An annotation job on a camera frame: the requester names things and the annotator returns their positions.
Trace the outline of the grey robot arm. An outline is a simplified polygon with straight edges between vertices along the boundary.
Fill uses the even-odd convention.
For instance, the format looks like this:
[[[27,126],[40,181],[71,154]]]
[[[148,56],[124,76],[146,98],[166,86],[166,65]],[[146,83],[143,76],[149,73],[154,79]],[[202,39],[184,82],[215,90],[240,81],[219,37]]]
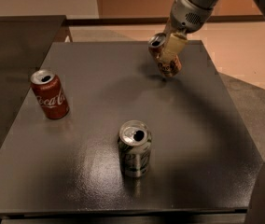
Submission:
[[[174,0],[165,27],[166,41],[160,59],[168,63],[187,43],[187,34],[199,31],[211,15],[246,16],[261,14],[265,0]]]

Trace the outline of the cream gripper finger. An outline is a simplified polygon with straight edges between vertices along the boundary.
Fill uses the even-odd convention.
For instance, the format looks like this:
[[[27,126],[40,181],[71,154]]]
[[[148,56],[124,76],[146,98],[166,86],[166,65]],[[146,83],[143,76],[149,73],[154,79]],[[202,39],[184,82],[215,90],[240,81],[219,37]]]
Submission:
[[[171,19],[168,19],[168,21],[166,22],[163,32],[165,33],[165,35],[169,35],[172,32]]]
[[[164,47],[160,53],[160,60],[164,63],[169,63],[186,46],[187,42],[185,34],[170,33],[166,36]]]

